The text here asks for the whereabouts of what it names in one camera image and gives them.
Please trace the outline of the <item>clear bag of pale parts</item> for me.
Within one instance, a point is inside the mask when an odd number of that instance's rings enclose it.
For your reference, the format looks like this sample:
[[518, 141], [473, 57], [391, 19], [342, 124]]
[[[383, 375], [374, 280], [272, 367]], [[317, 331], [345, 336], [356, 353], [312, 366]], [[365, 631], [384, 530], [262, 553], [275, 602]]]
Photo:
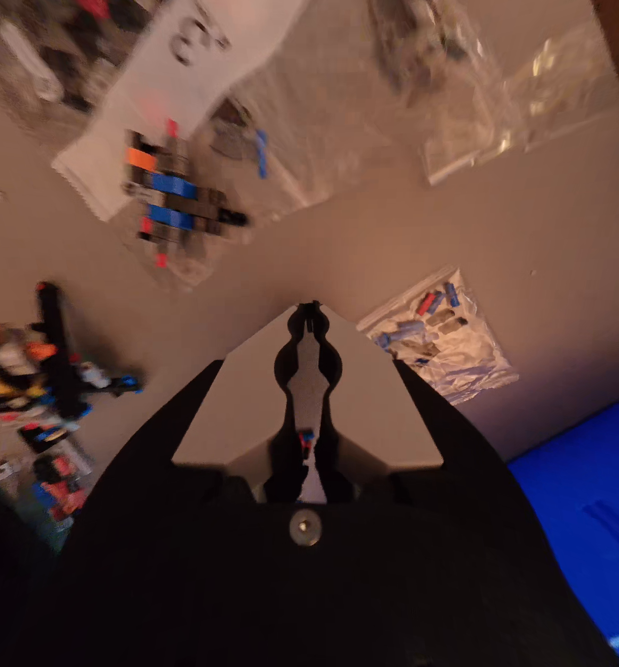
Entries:
[[368, 1], [380, 72], [417, 126], [430, 185], [529, 151], [608, 107], [611, 61], [595, 18], [546, 39], [505, 77], [459, 1]]

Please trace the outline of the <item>small black orange lego assembly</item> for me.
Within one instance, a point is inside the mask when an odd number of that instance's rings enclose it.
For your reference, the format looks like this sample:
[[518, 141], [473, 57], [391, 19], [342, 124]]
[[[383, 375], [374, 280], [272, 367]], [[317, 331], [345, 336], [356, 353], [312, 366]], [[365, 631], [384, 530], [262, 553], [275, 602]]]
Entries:
[[145, 207], [137, 237], [153, 246], [157, 268], [167, 268], [172, 253], [185, 251], [198, 233], [220, 236], [224, 227], [249, 226], [249, 216], [230, 208], [225, 193], [189, 181], [187, 144], [176, 122], [167, 121], [163, 145], [127, 130], [126, 146], [122, 189]]

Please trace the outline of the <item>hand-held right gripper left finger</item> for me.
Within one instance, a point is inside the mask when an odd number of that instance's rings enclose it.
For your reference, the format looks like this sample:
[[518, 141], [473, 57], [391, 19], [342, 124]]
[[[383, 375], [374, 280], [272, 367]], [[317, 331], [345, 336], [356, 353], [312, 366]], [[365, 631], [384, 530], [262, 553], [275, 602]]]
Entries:
[[217, 470], [296, 503], [307, 474], [289, 380], [297, 373], [307, 306], [293, 305], [233, 349], [176, 449], [177, 468]]

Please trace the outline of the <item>small bag of blue parts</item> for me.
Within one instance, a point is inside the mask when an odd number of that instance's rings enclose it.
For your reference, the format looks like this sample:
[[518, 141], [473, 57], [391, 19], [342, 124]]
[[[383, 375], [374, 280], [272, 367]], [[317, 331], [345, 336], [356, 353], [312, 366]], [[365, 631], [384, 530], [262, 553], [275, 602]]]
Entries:
[[422, 279], [356, 328], [452, 405], [519, 379], [457, 267]]

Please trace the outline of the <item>blue plastic bin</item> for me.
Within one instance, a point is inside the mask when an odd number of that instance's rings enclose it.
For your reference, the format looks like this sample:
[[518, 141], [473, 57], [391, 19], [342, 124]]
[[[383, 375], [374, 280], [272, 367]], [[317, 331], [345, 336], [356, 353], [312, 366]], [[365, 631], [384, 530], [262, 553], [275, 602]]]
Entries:
[[619, 402], [509, 469], [573, 592], [619, 655]]

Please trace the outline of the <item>partly built black lego assembly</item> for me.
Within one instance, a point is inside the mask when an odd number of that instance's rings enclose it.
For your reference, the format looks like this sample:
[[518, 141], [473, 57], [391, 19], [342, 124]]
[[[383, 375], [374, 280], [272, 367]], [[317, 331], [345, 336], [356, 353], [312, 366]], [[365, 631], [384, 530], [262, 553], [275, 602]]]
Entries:
[[132, 375], [113, 376], [72, 351], [63, 292], [38, 283], [40, 320], [24, 329], [0, 323], [0, 424], [12, 425], [36, 454], [67, 439], [92, 412], [91, 396], [140, 394]]

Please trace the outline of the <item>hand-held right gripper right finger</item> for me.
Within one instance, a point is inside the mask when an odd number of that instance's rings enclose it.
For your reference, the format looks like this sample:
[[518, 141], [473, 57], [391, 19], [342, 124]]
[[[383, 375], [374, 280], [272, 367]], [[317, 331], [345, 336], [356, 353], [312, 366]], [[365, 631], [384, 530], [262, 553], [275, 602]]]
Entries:
[[444, 459], [393, 357], [324, 305], [313, 307], [322, 399], [315, 463], [327, 499], [390, 474], [439, 469]]

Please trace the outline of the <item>large white-label lego parts bag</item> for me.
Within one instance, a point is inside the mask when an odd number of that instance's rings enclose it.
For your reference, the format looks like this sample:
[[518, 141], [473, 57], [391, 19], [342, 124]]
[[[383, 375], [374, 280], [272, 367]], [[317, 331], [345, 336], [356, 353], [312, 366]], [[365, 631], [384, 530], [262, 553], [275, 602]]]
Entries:
[[190, 137], [241, 81], [317, 27], [316, 1], [0, 1], [0, 94], [61, 151], [53, 169], [102, 222], [124, 194], [126, 130]]

